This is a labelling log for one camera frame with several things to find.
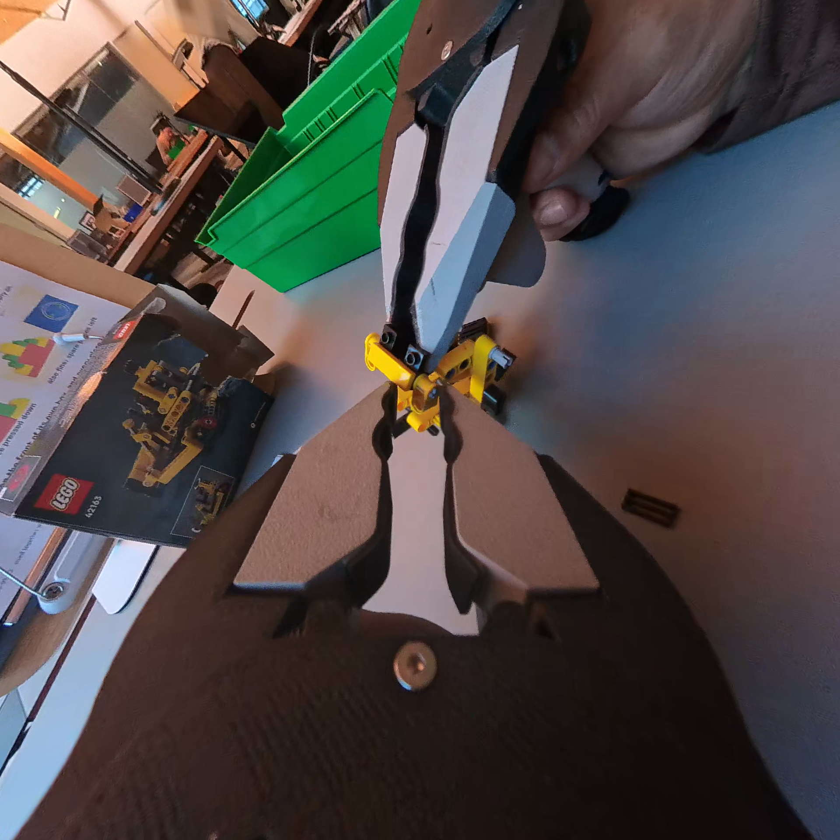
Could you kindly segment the black lego grille tile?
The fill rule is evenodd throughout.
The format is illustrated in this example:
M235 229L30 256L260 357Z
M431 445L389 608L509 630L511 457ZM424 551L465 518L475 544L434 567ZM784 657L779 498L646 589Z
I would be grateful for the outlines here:
M679 521L681 508L675 503L659 499L633 488L627 489L621 509L664 529L673 529Z

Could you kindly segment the Lego instruction booklet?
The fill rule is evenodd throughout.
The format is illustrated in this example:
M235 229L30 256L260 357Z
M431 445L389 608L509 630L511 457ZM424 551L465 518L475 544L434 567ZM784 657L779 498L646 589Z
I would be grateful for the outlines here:
M128 539L116 540L91 588L91 595L108 615L119 614L144 580L160 546Z

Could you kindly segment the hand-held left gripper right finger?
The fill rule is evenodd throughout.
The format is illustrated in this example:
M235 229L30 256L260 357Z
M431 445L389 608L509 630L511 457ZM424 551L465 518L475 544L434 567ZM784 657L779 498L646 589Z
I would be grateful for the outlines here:
M537 454L467 397L440 402L444 565L460 613L594 595L598 581Z

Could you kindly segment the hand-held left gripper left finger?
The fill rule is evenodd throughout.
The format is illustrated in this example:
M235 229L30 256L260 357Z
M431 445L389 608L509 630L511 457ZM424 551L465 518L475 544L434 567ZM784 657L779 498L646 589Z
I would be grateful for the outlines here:
M362 607L390 568L395 387L384 384L304 444L234 585Z

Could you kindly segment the person's right forearm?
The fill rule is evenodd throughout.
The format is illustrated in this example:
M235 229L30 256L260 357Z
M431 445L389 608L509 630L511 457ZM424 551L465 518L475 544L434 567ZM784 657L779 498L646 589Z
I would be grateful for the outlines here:
M759 4L757 37L731 89L734 106L696 143L723 151L839 99L839 2Z

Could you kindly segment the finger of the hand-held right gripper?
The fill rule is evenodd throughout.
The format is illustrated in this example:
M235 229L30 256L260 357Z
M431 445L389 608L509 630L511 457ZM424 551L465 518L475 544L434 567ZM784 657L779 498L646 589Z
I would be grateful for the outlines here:
M448 351L515 216L514 200L488 172L518 51L513 46L479 73L445 133L413 303L416 339L431 360Z
M412 123L395 140L381 216L386 320L414 329L415 296L435 220L435 127Z

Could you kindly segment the yellow lego vehicle model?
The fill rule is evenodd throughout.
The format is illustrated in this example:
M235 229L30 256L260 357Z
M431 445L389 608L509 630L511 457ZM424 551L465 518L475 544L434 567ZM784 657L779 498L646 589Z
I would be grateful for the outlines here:
M396 335L391 327L365 338L365 365L395 386L394 438L410 429L439 434L439 397L447 386L493 416L502 414L507 397L498 382L516 356L495 342L489 328L485 318L465 323L430 373L422 371L424 355L418 348L410 345L403 355L395 352Z

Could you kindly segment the printed instruction sheet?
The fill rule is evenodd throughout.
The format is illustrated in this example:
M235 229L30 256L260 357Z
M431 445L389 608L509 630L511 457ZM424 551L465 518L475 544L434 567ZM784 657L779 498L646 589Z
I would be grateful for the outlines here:
M130 306L2 263L2 519L16 516L68 434L98 346Z

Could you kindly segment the person's right hand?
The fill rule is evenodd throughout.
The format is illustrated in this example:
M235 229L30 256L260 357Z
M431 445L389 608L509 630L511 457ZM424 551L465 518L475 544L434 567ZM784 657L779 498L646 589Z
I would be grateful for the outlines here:
M685 152L743 95L759 33L753 1L587 2L577 67L531 147L522 188L545 241L569 235L590 201L560 178L589 153L617 180Z

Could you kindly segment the dark brown chair back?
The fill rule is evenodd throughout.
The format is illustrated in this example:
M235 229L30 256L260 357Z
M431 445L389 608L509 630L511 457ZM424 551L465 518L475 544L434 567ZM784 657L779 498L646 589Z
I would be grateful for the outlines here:
M242 51L207 46L203 72L206 84L175 119L253 148L268 129L283 128L284 111L308 86L311 63L306 50L260 36Z

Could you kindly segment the dark lego set box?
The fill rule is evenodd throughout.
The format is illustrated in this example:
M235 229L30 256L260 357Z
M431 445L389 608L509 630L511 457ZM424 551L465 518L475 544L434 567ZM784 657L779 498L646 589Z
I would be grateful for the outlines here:
M2 514L184 548L234 498L274 398L274 356L171 287L101 340L2 483Z

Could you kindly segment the green plastic bin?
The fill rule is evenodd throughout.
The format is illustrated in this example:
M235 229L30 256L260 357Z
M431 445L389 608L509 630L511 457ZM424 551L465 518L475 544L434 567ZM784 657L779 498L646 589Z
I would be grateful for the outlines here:
M285 165L311 144L341 129L363 102L373 101L374 112L386 125L396 96L398 68L418 1L391 2L362 34L332 60L283 112L284 126L268 130L258 151Z
M386 93L372 90L306 146L268 129L196 242L277 291L378 249L377 183L391 109Z

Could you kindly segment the long wooden desk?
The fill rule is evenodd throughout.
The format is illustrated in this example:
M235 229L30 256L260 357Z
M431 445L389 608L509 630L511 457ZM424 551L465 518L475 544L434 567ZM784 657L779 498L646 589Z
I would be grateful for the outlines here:
M155 205L148 205L118 247L111 266L133 275L151 257L184 203L196 189L220 151L226 151L224 138L201 130L184 148L168 171L163 193Z

